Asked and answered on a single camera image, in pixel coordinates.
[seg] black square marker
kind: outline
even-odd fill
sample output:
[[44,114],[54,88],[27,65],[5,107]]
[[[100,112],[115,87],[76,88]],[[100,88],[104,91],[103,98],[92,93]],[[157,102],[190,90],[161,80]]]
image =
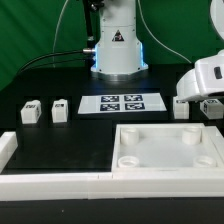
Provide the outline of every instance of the black square marker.
[[101,103],[119,102],[119,96],[102,96]]
[[55,104],[55,107],[64,107],[64,104]]
[[126,103],[125,110],[127,111],[145,110],[145,105],[144,103]]
[[124,101],[138,102],[138,101],[143,101],[143,98],[142,98],[142,95],[128,95],[128,96],[124,96]]
[[216,100],[207,100],[207,102],[208,102],[209,104],[217,104],[217,103],[218,103]]
[[204,112],[207,114],[208,113],[208,105],[205,103],[204,104]]
[[100,111],[120,111],[120,104],[101,104]]
[[27,109],[32,109],[32,108],[35,108],[35,107],[36,107],[36,105],[27,105],[26,106]]

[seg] white card with markers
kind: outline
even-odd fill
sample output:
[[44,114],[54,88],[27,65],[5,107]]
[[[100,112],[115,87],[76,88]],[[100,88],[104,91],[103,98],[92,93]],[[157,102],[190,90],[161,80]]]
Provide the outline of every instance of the white card with markers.
[[83,96],[79,114],[166,111],[159,93]]

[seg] black table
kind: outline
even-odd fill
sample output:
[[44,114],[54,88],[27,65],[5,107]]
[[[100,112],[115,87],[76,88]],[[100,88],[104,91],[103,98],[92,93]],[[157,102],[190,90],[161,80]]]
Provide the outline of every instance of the black table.
[[[0,134],[16,130],[19,142],[2,175],[108,172],[117,124],[202,122],[224,134],[224,121],[209,121],[199,103],[191,103],[189,120],[174,120],[175,86],[189,69],[155,65],[147,77],[119,84],[93,80],[85,68],[37,69],[16,77],[0,92]],[[155,92],[161,93],[166,112],[77,113],[83,95]],[[51,108],[58,99],[69,102],[67,124],[52,122]],[[30,100],[41,101],[42,115],[36,125],[22,125],[20,111]],[[3,223],[223,223],[222,208],[221,198],[1,202],[0,217]]]

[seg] white tray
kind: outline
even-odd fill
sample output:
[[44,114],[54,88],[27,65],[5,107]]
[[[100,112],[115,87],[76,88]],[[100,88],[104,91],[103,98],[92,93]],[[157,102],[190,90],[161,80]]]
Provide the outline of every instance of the white tray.
[[[202,135],[199,144],[189,146],[182,141],[186,124],[118,125],[111,172],[2,175],[0,201],[223,197],[224,139],[216,127],[194,126],[201,130]],[[121,131],[127,128],[137,129],[140,134],[132,146],[121,143]],[[131,138],[131,143],[135,141],[134,137]],[[0,161],[3,159],[5,163],[12,154],[7,154],[7,157],[6,153],[11,152],[12,147],[14,150],[16,140],[13,144],[4,142]],[[137,158],[139,165],[120,167],[119,159],[126,156]],[[194,159],[203,156],[208,160],[195,166]],[[215,161],[215,165],[209,162],[209,158]]]
[[[182,138],[185,129],[200,130],[200,143],[193,145],[184,143]],[[198,167],[200,169],[207,168],[207,170],[222,169],[224,163],[220,154],[224,152],[224,146],[223,148],[217,148],[214,145],[209,136],[211,132],[209,132],[209,129],[211,130],[203,124],[118,125],[112,171],[166,171]],[[133,132],[136,132],[139,135],[138,142],[136,144],[130,142],[129,145],[128,142],[126,142],[126,145],[122,144],[121,131],[131,132],[130,136],[125,135],[127,141],[133,141]],[[119,167],[119,160],[121,161],[122,158],[124,158],[123,162],[127,164]],[[134,166],[134,159],[139,162],[137,167]]]

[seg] green wall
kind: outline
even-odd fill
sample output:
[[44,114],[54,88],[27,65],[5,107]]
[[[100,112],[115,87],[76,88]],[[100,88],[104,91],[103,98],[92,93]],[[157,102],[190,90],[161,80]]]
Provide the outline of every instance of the green wall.
[[[27,61],[52,52],[55,28],[65,0],[0,1],[0,89]],[[210,16],[210,0],[141,0],[150,29],[163,43],[195,62],[224,49]],[[93,23],[98,18],[93,16]],[[185,63],[160,47],[145,31],[137,13],[137,32],[149,64]],[[82,49],[86,33],[82,1],[70,0],[57,42],[57,51]]]

